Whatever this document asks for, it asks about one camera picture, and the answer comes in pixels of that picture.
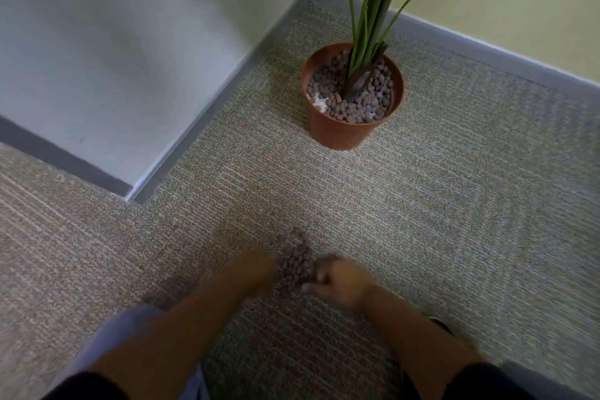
pile of pebbles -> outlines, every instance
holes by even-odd
[[[354,102],[343,100],[340,92],[349,53],[347,49],[343,50],[315,72],[307,87],[310,101],[321,113],[340,122],[358,124],[380,120],[391,104],[392,72],[380,59],[361,95]]]
[[[275,289],[280,294],[290,294],[311,280],[313,250],[304,231],[295,228],[291,234],[279,236],[272,246],[279,252]]]

potted plant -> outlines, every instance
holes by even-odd
[[[304,65],[301,81],[309,132],[320,144],[337,150],[358,146],[406,100],[402,75],[385,55],[385,38],[411,0],[385,28],[391,0],[363,0],[358,21],[354,1],[349,1],[352,43],[316,51]]]

plant pot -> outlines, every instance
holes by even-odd
[[[322,47],[308,58],[302,69],[301,87],[308,108],[308,132],[319,144],[335,150],[350,150],[359,146],[375,127],[392,117],[406,101],[404,80],[400,70],[388,56],[384,55],[383,60],[392,73],[393,85],[390,105],[383,118],[371,123],[350,124],[335,120],[315,108],[308,98],[308,83],[320,66],[328,64],[335,55],[351,47],[352,43],[334,43]]]

person's left arm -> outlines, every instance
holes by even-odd
[[[244,299],[270,287],[274,270],[266,253],[243,252],[89,372],[115,383],[129,400],[176,400]]]

gray carpet floor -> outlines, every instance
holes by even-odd
[[[311,140],[299,73],[347,39],[311,5],[146,206],[0,148],[0,398],[36,398],[101,323],[180,299],[234,253],[304,228],[494,362],[600,391],[600,112],[405,36],[407,105],[359,148]],[[314,298],[254,302],[205,361],[215,398],[385,398],[386,351]]]

